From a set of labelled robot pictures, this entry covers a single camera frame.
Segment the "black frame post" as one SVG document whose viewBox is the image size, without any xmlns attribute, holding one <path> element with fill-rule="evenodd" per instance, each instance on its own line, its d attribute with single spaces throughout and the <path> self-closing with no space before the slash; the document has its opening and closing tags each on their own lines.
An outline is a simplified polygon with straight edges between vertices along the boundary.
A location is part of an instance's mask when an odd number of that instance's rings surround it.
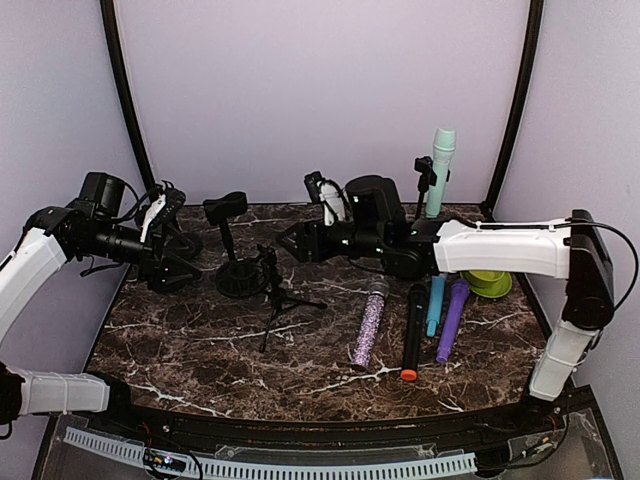
<svg viewBox="0 0 640 480">
<path fill-rule="evenodd" d="M 116 2 L 100 0 L 100 13 L 112 77 L 139 177 L 146 190 L 156 185 L 132 95 L 116 12 Z"/>
<path fill-rule="evenodd" d="M 511 106 L 488 191 L 484 201 L 481 203 L 481 209 L 487 218 L 494 216 L 515 149 L 533 75 L 544 5 L 545 2 L 543 0 L 531 0 L 529 2 L 522 53 Z"/>
</svg>

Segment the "black round-base stand clamp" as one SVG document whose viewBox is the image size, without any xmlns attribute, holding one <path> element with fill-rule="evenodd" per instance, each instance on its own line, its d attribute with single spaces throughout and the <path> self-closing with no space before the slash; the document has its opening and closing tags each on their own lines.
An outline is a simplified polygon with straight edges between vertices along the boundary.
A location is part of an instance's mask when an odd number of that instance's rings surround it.
<svg viewBox="0 0 640 480">
<path fill-rule="evenodd" d="M 257 295 L 263 288 L 258 261 L 237 258 L 229 227 L 231 218 L 248 211 L 246 193 L 234 191 L 218 199 L 204 200 L 203 208 L 209 225 L 218 228 L 227 253 L 227 261 L 213 275 L 216 290 L 232 299 L 246 299 Z"/>
</svg>

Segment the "black tripod shock-mount stand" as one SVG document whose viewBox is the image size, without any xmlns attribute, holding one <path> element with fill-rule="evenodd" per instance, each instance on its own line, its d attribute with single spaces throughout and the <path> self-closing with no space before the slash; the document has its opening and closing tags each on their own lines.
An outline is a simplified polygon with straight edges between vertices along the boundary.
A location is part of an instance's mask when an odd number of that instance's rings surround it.
<svg viewBox="0 0 640 480">
<path fill-rule="evenodd" d="M 281 285 L 284 277 L 278 269 L 275 249 L 258 244 L 257 250 L 258 255 L 255 257 L 225 262 L 216 271 L 214 284 L 221 295 L 235 300 L 248 299 L 258 294 L 267 297 L 271 313 L 259 347 L 259 352 L 264 353 L 271 327 L 279 316 L 298 307 L 326 310 L 328 305 L 291 296 Z"/>
</svg>

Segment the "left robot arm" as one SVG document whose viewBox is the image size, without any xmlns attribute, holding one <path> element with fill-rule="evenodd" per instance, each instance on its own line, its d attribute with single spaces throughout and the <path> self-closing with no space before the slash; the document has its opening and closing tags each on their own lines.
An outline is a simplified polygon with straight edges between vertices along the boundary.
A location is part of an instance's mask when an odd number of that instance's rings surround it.
<svg viewBox="0 0 640 480">
<path fill-rule="evenodd" d="M 29 217 L 16 247 L 1 264 L 3 334 L 43 285 L 73 260 L 104 258 L 107 268 L 130 264 L 138 280 L 161 294 L 200 279 L 200 270 L 190 260 L 201 246 L 176 227 L 185 194 L 165 181 L 121 213 L 128 187 L 107 173 L 90 172 L 78 197 L 67 206 L 49 206 Z M 131 436 L 141 427 L 141 415 L 129 399 L 129 387 L 108 376 L 1 366 L 4 425 L 27 415 L 91 412 L 101 413 L 120 436 Z"/>
</svg>

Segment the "silver glitter microphone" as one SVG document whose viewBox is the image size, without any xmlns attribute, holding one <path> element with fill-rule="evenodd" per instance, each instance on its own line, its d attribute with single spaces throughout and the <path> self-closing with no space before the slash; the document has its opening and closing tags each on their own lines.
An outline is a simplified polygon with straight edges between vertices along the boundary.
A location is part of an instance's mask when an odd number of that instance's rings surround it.
<svg viewBox="0 0 640 480">
<path fill-rule="evenodd" d="M 389 284 L 386 280 L 377 279 L 370 285 L 356 348 L 351 360 L 351 368 L 353 370 L 366 371 L 369 367 L 388 294 Z"/>
</svg>

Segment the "black round-base stand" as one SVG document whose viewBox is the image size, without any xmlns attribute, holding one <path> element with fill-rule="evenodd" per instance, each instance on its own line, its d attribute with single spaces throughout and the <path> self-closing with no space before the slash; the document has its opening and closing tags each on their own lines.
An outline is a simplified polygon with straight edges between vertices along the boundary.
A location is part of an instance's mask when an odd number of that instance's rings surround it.
<svg viewBox="0 0 640 480">
<path fill-rule="evenodd" d="M 161 188 L 162 192 L 167 187 L 176 188 L 172 182 L 164 180 Z M 176 213 L 174 219 L 171 222 L 165 225 L 160 225 L 160 232 L 164 242 L 164 249 L 174 252 L 185 260 L 192 260 L 196 258 L 202 251 L 203 243 L 198 235 L 184 232 L 181 229 L 177 220 L 179 211 Z"/>
<path fill-rule="evenodd" d="M 199 281 L 201 277 L 199 268 L 177 254 L 168 252 L 154 263 L 147 286 L 153 292 L 169 294 Z"/>
<path fill-rule="evenodd" d="M 422 213 L 425 213 L 426 217 L 429 187 L 436 183 L 436 175 L 433 173 L 432 166 L 433 160 L 430 156 L 419 157 L 414 160 L 414 170 L 420 174 L 417 186 L 419 195 L 415 215 L 416 218 L 419 218 Z"/>
</svg>

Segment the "green circuit board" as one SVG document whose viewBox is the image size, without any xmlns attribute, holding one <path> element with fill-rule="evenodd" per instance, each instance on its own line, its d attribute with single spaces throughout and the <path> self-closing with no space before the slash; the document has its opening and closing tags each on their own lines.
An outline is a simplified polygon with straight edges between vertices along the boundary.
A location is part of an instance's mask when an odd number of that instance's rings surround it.
<svg viewBox="0 0 640 480">
<path fill-rule="evenodd" d="M 143 464 L 154 471 L 170 471 L 182 473 L 186 462 L 168 453 L 146 449 L 143 453 Z"/>
</svg>

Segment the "right black frame post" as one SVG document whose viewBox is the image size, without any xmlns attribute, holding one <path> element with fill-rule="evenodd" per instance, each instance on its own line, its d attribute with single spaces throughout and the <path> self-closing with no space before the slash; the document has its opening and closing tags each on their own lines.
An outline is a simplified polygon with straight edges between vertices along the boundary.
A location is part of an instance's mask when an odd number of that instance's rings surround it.
<svg viewBox="0 0 640 480">
<path fill-rule="evenodd" d="M 515 149 L 533 75 L 544 5 L 545 2 L 543 0 L 531 0 L 529 2 L 522 53 L 511 106 L 488 191 L 484 201 L 481 203 L 481 209 L 487 218 L 494 216 Z"/>
</svg>

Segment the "left black frame post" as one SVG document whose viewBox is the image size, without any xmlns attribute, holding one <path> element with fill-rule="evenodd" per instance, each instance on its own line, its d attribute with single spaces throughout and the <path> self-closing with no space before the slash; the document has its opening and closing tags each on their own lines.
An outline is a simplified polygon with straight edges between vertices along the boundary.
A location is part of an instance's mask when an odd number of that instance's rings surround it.
<svg viewBox="0 0 640 480">
<path fill-rule="evenodd" d="M 139 177 L 146 190 L 156 185 L 132 95 L 116 12 L 116 2 L 100 0 L 100 13 L 112 77 Z"/>
</svg>

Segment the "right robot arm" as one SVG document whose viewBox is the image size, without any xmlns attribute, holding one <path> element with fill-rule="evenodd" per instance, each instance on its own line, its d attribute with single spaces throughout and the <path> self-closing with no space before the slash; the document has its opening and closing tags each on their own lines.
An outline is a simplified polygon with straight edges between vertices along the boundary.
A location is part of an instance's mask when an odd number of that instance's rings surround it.
<svg viewBox="0 0 640 480">
<path fill-rule="evenodd" d="M 534 432 L 549 405 L 614 317 L 613 262 L 600 235 L 603 225 L 586 210 L 567 219 L 534 223 L 408 220 L 394 181 L 367 175 L 344 189 L 320 173 L 306 176 L 321 220 L 289 227 L 277 242 L 301 263 L 337 256 L 380 260 L 386 274 L 403 280 L 463 271 L 504 271 L 562 279 L 566 303 L 537 361 L 528 396 L 510 413 L 521 434 Z"/>
</svg>

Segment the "purple microphone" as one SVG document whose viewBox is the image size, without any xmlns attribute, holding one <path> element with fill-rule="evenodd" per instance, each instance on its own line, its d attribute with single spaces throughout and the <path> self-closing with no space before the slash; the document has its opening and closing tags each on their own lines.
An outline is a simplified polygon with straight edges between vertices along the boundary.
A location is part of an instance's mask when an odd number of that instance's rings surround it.
<svg viewBox="0 0 640 480">
<path fill-rule="evenodd" d="M 447 316 L 436 353 L 436 362 L 439 364 L 445 364 L 451 355 L 469 295 L 470 285 L 465 279 L 460 278 L 452 284 Z"/>
</svg>

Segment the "blue microphone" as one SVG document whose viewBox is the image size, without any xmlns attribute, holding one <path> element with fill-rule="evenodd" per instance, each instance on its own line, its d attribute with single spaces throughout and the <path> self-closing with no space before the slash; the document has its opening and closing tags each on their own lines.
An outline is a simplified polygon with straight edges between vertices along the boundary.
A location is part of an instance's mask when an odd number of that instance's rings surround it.
<svg viewBox="0 0 640 480">
<path fill-rule="evenodd" d="M 428 338 L 435 336 L 440 324 L 446 282 L 446 274 L 439 274 L 431 278 L 430 299 L 426 315 L 426 336 Z"/>
</svg>

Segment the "mint green microphone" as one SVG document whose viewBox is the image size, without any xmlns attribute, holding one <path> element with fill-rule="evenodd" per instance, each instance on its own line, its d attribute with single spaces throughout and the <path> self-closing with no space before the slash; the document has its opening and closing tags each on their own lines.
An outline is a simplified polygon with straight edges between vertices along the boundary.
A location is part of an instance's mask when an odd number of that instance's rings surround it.
<svg viewBox="0 0 640 480">
<path fill-rule="evenodd" d="M 441 211 L 442 201 L 449 178 L 450 164 L 456 150 L 456 131 L 438 128 L 435 132 L 432 160 L 436 183 L 429 187 L 426 217 L 436 218 Z"/>
</svg>

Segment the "lime green bowl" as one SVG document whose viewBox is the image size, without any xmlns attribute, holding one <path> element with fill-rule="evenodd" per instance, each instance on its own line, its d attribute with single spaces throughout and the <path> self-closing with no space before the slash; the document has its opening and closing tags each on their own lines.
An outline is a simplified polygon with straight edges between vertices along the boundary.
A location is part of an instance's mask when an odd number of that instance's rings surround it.
<svg viewBox="0 0 640 480">
<path fill-rule="evenodd" d="M 513 281 L 508 272 L 498 271 L 464 271 L 460 277 L 466 280 L 470 290 L 483 298 L 498 299 L 508 295 Z"/>
</svg>

